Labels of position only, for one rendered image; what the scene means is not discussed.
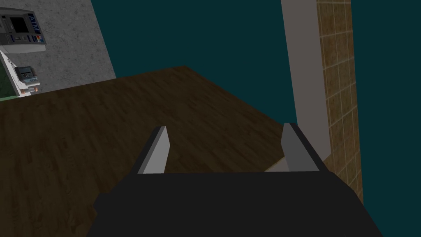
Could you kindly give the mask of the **grey cash machine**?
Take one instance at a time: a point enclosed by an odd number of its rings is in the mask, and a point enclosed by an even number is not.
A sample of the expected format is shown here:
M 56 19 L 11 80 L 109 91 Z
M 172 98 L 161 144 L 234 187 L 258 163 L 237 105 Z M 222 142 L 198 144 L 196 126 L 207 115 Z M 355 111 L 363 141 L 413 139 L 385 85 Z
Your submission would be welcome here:
M 0 7 L 0 51 L 5 54 L 42 52 L 46 45 L 33 11 Z

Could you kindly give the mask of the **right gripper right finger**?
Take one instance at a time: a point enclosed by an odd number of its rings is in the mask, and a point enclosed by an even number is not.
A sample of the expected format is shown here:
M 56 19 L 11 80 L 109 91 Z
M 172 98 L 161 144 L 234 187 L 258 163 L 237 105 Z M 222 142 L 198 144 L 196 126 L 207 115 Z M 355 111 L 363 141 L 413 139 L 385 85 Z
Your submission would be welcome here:
M 283 125 L 281 145 L 291 172 L 328 172 L 328 168 L 295 123 Z

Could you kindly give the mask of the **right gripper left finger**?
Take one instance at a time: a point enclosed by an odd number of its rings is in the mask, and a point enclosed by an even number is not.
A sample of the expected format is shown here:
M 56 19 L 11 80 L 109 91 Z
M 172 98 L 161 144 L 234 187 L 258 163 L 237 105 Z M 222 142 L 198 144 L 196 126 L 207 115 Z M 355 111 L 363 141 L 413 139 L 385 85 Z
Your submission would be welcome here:
M 131 174 L 164 173 L 169 149 L 170 141 L 167 128 L 165 126 L 156 127 L 132 167 Z

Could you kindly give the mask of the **white cash machine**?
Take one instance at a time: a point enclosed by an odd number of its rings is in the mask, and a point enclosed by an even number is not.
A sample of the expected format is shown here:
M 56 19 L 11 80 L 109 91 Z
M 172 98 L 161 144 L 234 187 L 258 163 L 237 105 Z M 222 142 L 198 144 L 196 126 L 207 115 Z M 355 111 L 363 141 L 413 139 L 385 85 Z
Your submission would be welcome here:
M 17 67 L 0 51 L 0 101 L 30 96 L 38 91 L 39 85 L 31 66 Z

